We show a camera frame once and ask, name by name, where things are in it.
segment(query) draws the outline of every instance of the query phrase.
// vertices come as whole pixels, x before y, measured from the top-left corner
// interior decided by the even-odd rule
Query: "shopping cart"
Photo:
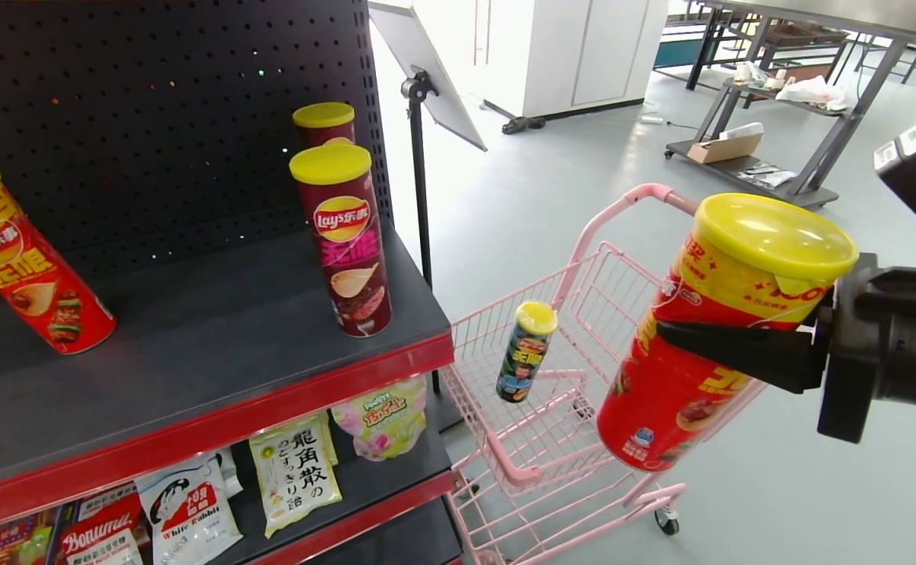
[[[591,219],[565,268],[454,323],[454,364],[440,380],[478,447],[454,465],[448,501],[478,565],[535,565],[651,512],[666,534],[680,529],[673,503],[684,484],[661,487],[661,473],[620,464],[594,422],[658,278],[608,241],[586,253],[601,225],[647,197],[695,211],[667,186],[637,186]],[[559,329],[528,399],[510,404],[497,397],[496,378],[526,300],[558,310]],[[745,387],[702,440],[763,388]]]

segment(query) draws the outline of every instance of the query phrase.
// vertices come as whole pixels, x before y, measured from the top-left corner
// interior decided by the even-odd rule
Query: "black wheel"
[[[465,490],[465,493],[464,493],[464,494],[459,494],[459,495],[458,495],[458,500],[467,501],[467,500],[469,500],[469,498],[471,498],[471,497],[475,496],[475,494],[478,494],[478,493],[479,493],[480,487],[479,487],[479,484],[478,484],[478,483],[469,482],[468,478],[466,478],[465,476],[462,476],[462,479],[465,480],[465,485],[468,485],[468,486],[469,486],[469,489],[468,489],[468,490]]]
[[[593,407],[580,404],[579,400],[573,400],[573,409],[576,410],[576,415],[584,421],[593,418]]]
[[[681,525],[677,523],[677,520],[666,517],[663,514],[663,510],[655,510],[652,513],[652,517],[656,519],[656,525],[659,526],[659,529],[668,536],[677,535],[677,532],[681,530]]]

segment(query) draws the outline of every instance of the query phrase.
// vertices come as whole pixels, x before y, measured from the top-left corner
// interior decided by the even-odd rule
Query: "cardboard box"
[[[754,153],[764,138],[763,133],[756,136],[736,138],[731,140],[708,140],[708,142],[692,144],[688,150],[688,157],[698,163],[715,163],[727,159],[747,157]]]

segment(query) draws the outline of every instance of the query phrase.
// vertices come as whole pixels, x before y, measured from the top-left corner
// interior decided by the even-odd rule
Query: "potato chip image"
[[[344,299],[360,294],[360,291],[367,286],[374,271],[378,269],[379,264],[374,264],[371,268],[350,268],[348,271],[339,271],[332,275],[332,290]]]
[[[44,315],[53,303],[57,293],[55,282],[41,282],[37,285],[26,285],[15,289],[10,294],[10,303],[21,314]]]

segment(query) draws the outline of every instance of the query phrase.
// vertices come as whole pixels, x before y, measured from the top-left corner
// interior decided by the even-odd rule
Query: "wire basket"
[[[564,280],[573,280],[562,290]],[[584,476],[613,461],[595,405],[655,296],[656,278],[610,243],[454,324],[454,364],[440,370],[497,484],[510,497]],[[559,311],[559,329],[525,401],[500,400],[496,379],[523,301]]]

